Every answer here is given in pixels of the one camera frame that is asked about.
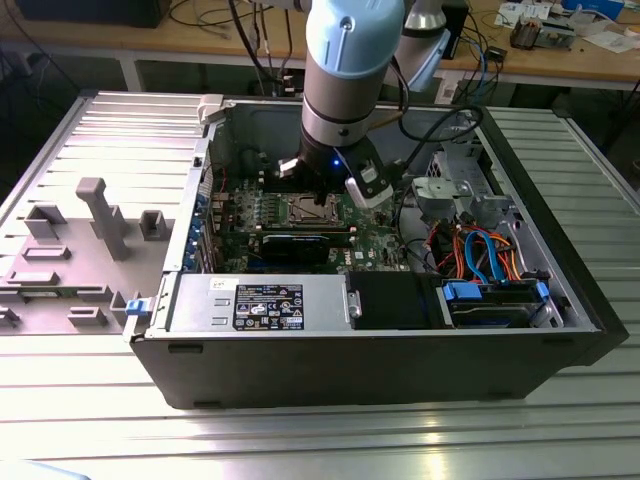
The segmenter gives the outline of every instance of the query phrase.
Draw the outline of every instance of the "wooden workbench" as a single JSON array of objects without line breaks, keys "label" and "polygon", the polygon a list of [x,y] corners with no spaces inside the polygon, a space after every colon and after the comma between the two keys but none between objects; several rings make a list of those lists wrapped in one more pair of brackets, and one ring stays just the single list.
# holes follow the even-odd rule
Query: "wooden workbench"
[{"label": "wooden workbench", "polygon": [[[224,7],[224,0],[199,0],[198,9]],[[509,46],[510,30],[493,25],[500,0],[472,0],[474,17],[490,44],[508,51],[501,81],[592,88],[628,89],[640,76],[640,50],[615,54],[577,39],[571,50],[535,49],[524,51]],[[0,2],[0,37],[5,50],[35,51],[13,25]],[[180,25],[168,17],[156,29],[140,29],[110,25],[83,25],[60,22],[25,21],[17,9],[12,9],[24,29],[47,52],[67,55],[111,57],[120,60],[127,84],[132,90],[142,89],[136,60],[166,60],[210,64],[248,65],[249,58],[233,23],[219,30],[224,39],[196,27]],[[248,5],[240,5],[239,13],[249,12]],[[193,10],[185,4],[175,12],[178,18],[194,22]],[[306,54],[305,15],[291,12],[293,55],[291,67],[303,67]],[[228,12],[207,17],[208,21],[228,19]],[[283,58],[287,53],[284,13],[278,9],[266,12],[272,55]],[[243,19],[247,28],[250,17]],[[640,23],[640,14],[624,11],[619,20]],[[460,45],[456,58],[444,60],[437,76],[457,83],[477,65],[469,48]]]}]

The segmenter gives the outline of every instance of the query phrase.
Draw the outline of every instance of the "table leg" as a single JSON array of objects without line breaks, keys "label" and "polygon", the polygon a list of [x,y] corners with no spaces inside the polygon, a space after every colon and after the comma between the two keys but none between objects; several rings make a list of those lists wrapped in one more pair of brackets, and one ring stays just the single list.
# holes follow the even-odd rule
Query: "table leg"
[{"label": "table leg", "polygon": [[138,65],[133,56],[120,57],[119,61],[124,81],[127,84],[127,90],[130,92],[144,92],[144,80],[138,71]]},{"label": "table leg", "polygon": [[465,70],[445,70],[440,80],[435,103],[441,105],[450,105],[453,103],[453,97],[458,89],[458,83],[464,79],[466,73]]}]

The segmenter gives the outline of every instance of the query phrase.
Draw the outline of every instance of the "workbench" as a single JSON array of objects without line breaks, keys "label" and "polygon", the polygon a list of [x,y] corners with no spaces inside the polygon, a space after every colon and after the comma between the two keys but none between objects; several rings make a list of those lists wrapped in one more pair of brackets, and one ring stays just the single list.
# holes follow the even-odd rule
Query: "workbench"
[{"label": "workbench", "polygon": [[[471,5],[480,31],[492,45],[508,51],[500,82],[566,87],[630,90],[640,72],[640,53],[630,50],[615,54],[577,39],[571,49],[523,51],[509,46],[509,32],[505,28],[494,28],[495,12],[499,0],[472,0]],[[221,0],[215,5],[224,6]],[[204,0],[199,2],[199,10],[211,8]],[[11,19],[0,6],[0,34],[5,51],[22,53],[37,52],[24,35],[12,24]],[[17,9],[18,21],[45,51],[57,55],[82,57],[115,58],[120,62],[122,73],[130,91],[143,91],[144,81],[140,76],[137,62],[146,60],[185,62],[200,64],[251,65],[250,59],[233,28],[228,23],[225,30],[230,36],[226,40],[199,28],[180,25],[165,18],[156,29],[141,29],[124,26],[83,25],[60,22],[25,21]],[[247,13],[249,7],[241,5],[239,13]],[[194,22],[193,11],[188,5],[176,11],[180,19]],[[278,9],[266,12],[267,28],[270,35],[272,56],[279,62],[287,54],[287,37],[284,14]],[[208,21],[228,19],[228,12],[220,12],[207,17]],[[250,16],[243,19],[245,29]],[[640,23],[640,14],[625,10],[620,22]],[[304,68],[306,16],[291,12],[293,54],[288,63],[290,68]],[[266,65],[264,51],[261,61]],[[444,60],[436,77],[443,79],[437,96],[439,103],[450,103],[458,83],[470,78],[477,66],[467,45],[460,45],[453,60]]]},{"label": "workbench", "polygon": [[[149,208],[176,218],[179,195],[168,192],[187,182],[202,136],[199,101],[78,99],[0,207],[0,275],[28,235],[21,219],[32,205],[55,202],[67,217],[89,218],[73,193],[82,176],[103,176],[127,219]],[[601,361],[565,369],[518,401],[180,411],[119,334],[5,332],[1,458],[92,480],[635,478],[640,200],[572,120],[490,113],[630,333]],[[114,117],[127,123],[116,127]]]}]

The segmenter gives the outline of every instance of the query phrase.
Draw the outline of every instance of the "circuit board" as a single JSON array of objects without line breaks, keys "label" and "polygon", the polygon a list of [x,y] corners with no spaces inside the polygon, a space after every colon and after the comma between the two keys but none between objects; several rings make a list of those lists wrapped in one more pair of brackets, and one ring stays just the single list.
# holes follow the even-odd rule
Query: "circuit board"
[{"label": "circuit board", "polygon": [[[325,205],[315,205],[310,195],[269,193],[257,183],[243,181],[229,194],[214,195],[211,204],[214,236],[220,244],[217,271],[330,274],[409,270],[391,224],[391,199],[376,209],[362,210],[348,194],[330,194]],[[322,241],[330,247],[328,255],[320,262],[309,260],[295,267],[264,261],[269,241],[292,237]]]}]

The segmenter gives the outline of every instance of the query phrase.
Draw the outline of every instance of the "power supply label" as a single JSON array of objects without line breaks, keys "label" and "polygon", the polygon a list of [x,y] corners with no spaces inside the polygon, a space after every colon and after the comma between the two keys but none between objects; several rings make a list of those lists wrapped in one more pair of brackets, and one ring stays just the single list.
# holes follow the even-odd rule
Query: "power supply label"
[{"label": "power supply label", "polygon": [[238,285],[233,328],[304,330],[302,285]]}]

